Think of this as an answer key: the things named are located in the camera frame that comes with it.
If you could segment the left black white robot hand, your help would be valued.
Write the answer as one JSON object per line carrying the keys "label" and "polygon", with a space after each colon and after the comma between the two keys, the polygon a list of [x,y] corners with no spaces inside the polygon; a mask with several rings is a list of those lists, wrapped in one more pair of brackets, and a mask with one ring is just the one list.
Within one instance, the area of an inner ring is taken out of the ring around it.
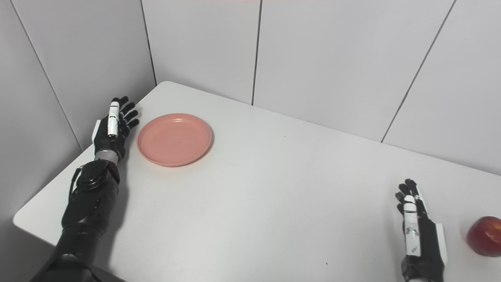
{"label": "left black white robot hand", "polygon": [[139,112],[129,97],[113,98],[107,115],[97,120],[92,136],[95,159],[106,159],[114,164],[126,155],[125,141],[138,126]]}

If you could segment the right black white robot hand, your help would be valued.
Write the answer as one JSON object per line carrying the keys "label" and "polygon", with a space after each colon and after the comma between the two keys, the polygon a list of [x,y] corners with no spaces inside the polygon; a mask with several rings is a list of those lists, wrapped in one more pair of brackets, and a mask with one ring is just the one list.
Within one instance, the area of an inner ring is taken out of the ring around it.
{"label": "right black white robot hand", "polygon": [[445,232],[428,215],[417,183],[406,179],[395,194],[402,215],[405,257],[401,271],[406,282],[443,282],[447,263]]}

